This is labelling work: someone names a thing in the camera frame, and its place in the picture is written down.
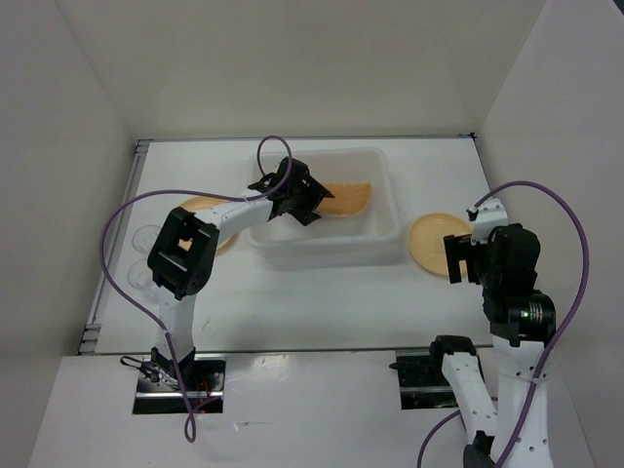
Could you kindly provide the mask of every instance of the white arm segment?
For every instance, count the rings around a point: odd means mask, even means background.
[[[533,375],[533,366],[544,351],[544,343],[523,341],[513,347],[509,341],[494,337],[498,359],[498,431],[491,447],[491,459],[500,458],[511,436]],[[505,468],[553,468],[548,440],[547,389],[543,377],[528,411],[516,446],[505,463]]]
[[[472,221],[472,236],[470,242],[473,246],[477,244],[487,244],[489,234],[498,226],[509,224],[509,218],[502,202],[497,198],[490,198],[483,202],[478,208],[471,208],[468,213],[473,214],[479,211],[477,219]]]
[[[261,195],[255,190],[246,190],[241,198]],[[257,224],[263,224],[271,217],[273,202],[266,198],[253,202],[230,202],[201,210],[195,215],[206,223],[212,223],[219,230],[218,242],[238,234]]]
[[[255,190],[246,190],[242,198],[252,198],[260,195]],[[219,230],[218,242],[239,232],[267,222],[271,217],[273,202],[267,199],[252,202],[231,202],[217,205],[208,210],[202,210],[195,215],[206,223],[212,223]],[[159,317],[169,330],[174,343],[175,355],[178,361],[182,361],[193,352],[193,313],[195,310],[195,297],[197,294],[188,295],[182,300],[176,300],[174,294],[166,288],[158,289]],[[158,336],[154,345],[158,352],[167,360],[172,358],[165,333],[158,330]]]
[[[470,353],[446,354],[442,361],[442,374],[455,395],[461,417],[466,426],[468,445],[477,431],[487,436],[496,434],[496,409],[481,377],[479,358]]]
[[[172,336],[175,356],[181,361],[193,352],[193,311],[195,310],[195,295],[188,295],[182,300],[176,300],[174,294],[167,288],[158,289],[158,317],[163,321]],[[172,353],[167,345],[165,333],[158,329],[158,336],[154,347],[168,361]]]

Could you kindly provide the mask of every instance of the white wall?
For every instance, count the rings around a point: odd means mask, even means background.
[[[58,0],[134,137],[480,128],[544,0]]]
[[[53,0],[0,2],[0,44],[0,453],[19,468],[77,350],[133,144]]]
[[[599,468],[621,465],[624,434],[624,16],[612,0],[549,0],[479,132],[491,184],[546,183],[580,215],[590,286],[561,354]],[[554,203],[505,195],[542,241],[540,284],[566,312],[580,276],[579,244]]]

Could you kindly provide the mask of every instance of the white floor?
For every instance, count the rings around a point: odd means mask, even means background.
[[[490,393],[492,349],[481,350]],[[226,357],[223,414],[132,415],[137,372],[119,358],[64,358],[30,468],[413,468],[425,435],[450,409],[401,410],[395,355],[309,352]],[[550,369],[549,440],[555,466],[592,468],[561,369]],[[458,419],[431,442],[426,468],[459,468]]]
[[[388,158],[401,223],[431,212],[465,215],[488,191],[471,138],[293,139],[295,152],[374,146]],[[137,193],[187,188],[239,194],[249,183],[248,161],[257,141],[155,142],[149,146]],[[283,151],[277,142],[268,152]],[[115,279],[128,284],[130,267],[141,259],[132,247],[145,224],[162,224],[188,197],[165,196],[136,204],[128,230],[117,243]],[[420,268],[405,244],[393,265],[315,268],[286,272],[268,268],[239,236],[220,253],[211,280],[197,299],[194,337],[201,351],[353,349],[427,346],[440,333],[465,334],[489,343],[481,290],[450,285]],[[155,326],[105,287],[97,308],[102,324],[99,353],[149,351]]]

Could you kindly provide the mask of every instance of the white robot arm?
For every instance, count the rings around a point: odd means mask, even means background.
[[[500,458],[521,410],[534,366],[555,333],[552,300],[534,288],[540,246],[520,224],[508,225],[500,200],[469,210],[473,234],[445,238],[449,278],[461,281],[459,261],[468,280],[482,285],[484,312],[490,322],[498,361],[495,409],[483,380],[479,358],[469,338],[438,336],[430,348],[437,371],[451,386],[467,432],[465,468],[493,467]],[[547,373],[540,376],[523,431],[507,468],[552,468],[547,423]]]
[[[241,198],[251,199],[261,193],[256,190],[246,190]],[[224,203],[208,210],[195,214],[197,219],[205,224],[212,224],[217,230],[216,243],[220,244],[239,232],[263,224],[271,219],[273,202],[260,199],[251,202]],[[197,294],[186,295],[181,300],[165,285],[158,288],[159,318],[169,330],[175,348],[175,355],[184,362],[184,358],[193,356],[193,314]],[[158,330],[158,337],[152,353],[160,355],[166,361],[172,358],[171,351],[163,330]]]
[[[276,173],[250,185],[240,197],[248,201],[224,203],[196,214],[183,208],[173,209],[154,243],[147,266],[159,289],[159,318],[170,333],[184,380],[190,377],[195,359],[192,333],[195,297],[211,276],[216,246],[249,227],[283,214],[307,225],[320,218],[315,210],[321,201],[333,197],[310,175],[308,167],[295,159],[291,161],[288,179],[282,183],[288,164],[285,158]],[[264,193],[269,196],[258,198]],[[184,249],[180,241],[192,241],[190,248]],[[152,348],[152,364],[176,380],[172,358],[164,331],[159,330]]]

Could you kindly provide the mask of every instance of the plastic bin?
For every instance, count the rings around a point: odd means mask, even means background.
[[[376,148],[295,152],[294,158],[323,182],[370,182],[367,209],[355,216],[323,217],[308,226],[285,214],[245,232],[249,244],[274,266],[306,267],[388,264],[401,257],[401,224],[386,155]],[[284,153],[263,155],[265,171],[273,170]],[[250,182],[261,173],[250,160]]]

